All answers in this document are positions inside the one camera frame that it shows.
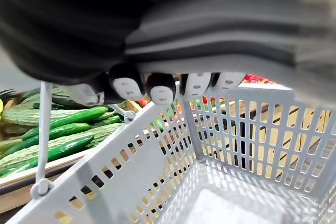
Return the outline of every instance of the shopping basket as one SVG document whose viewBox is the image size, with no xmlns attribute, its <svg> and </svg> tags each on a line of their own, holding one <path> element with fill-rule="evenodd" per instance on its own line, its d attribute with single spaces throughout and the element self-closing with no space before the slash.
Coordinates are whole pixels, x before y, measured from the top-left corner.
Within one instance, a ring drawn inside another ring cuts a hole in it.
<svg viewBox="0 0 336 224">
<path fill-rule="evenodd" d="M 176 94 L 167 108 L 146 106 L 9 223 L 336 223 L 335 120 L 280 85 L 208 90 L 193 102 Z"/>
</svg>

